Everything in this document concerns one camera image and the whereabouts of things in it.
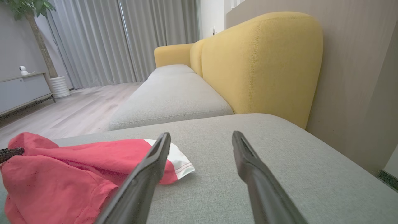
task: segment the white stripe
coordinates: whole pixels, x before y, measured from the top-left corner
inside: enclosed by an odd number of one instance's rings
[[[150,145],[154,145],[156,140],[153,139],[144,139]],[[173,166],[177,175],[177,179],[183,178],[188,173],[192,173],[195,171],[192,163],[188,160],[188,158],[182,154],[179,148],[173,143],[170,144],[169,155],[167,156],[167,160],[169,160]]]

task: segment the wall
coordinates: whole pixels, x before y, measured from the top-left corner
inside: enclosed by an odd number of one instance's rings
[[[20,65],[30,73],[47,72],[28,21],[15,21],[9,8],[0,4],[0,79],[20,76]]]
[[[202,38],[211,37],[210,28],[216,33],[224,30],[224,0],[200,0]]]
[[[370,171],[379,171],[396,148],[397,136],[398,25],[395,25],[365,119],[345,155]]]
[[[362,148],[364,138],[375,147],[379,136],[361,130],[377,124],[369,107],[377,104],[371,99],[398,19],[398,1],[245,0],[227,13],[226,27],[277,11],[310,14],[324,31],[322,69],[306,130],[376,175],[393,149]]]
[[[398,145],[395,148],[394,153],[391,155],[391,158],[389,159],[384,170],[398,178]]]
[[[40,16],[36,18],[36,23],[58,76],[65,76],[68,87],[72,88],[46,18]],[[25,66],[30,73],[47,72],[47,66],[29,23],[25,18],[15,21],[9,8],[3,4],[0,4],[0,30],[0,78],[20,76],[20,65]]]
[[[224,29],[227,29],[226,15],[229,11],[231,11],[231,0],[224,0]]]

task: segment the potted plant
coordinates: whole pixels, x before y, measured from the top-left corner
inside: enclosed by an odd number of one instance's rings
[[[47,11],[55,10],[55,7],[49,3],[48,0],[0,0],[0,2],[6,4],[10,8],[11,12],[14,14],[15,20],[20,20],[23,17],[28,20],[43,59],[46,63],[54,97],[60,98],[69,96],[70,92],[66,85],[65,77],[58,77],[53,61],[50,58],[46,45],[44,44],[43,37],[35,20],[35,15],[37,17],[39,17],[39,15],[43,15],[47,18]]]

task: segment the white planter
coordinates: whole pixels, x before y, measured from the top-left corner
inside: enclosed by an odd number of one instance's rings
[[[54,89],[53,94],[55,99],[70,96],[69,88],[66,85],[64,76],[51,78],[50,83]]]

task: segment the gray sofa cushion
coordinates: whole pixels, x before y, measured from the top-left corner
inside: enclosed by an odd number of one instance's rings
[[[272,115],[239,114],[59,139],[60,146],[121,139],[171,139],[195,166],[156,187],[148,223],[253,223],[232,153],[242,131],[310,224],[396,223],[398,194],[298,126]]]
[[[233,114],[229,104],[186,65],[157,68],[112,116],[108,130]]]

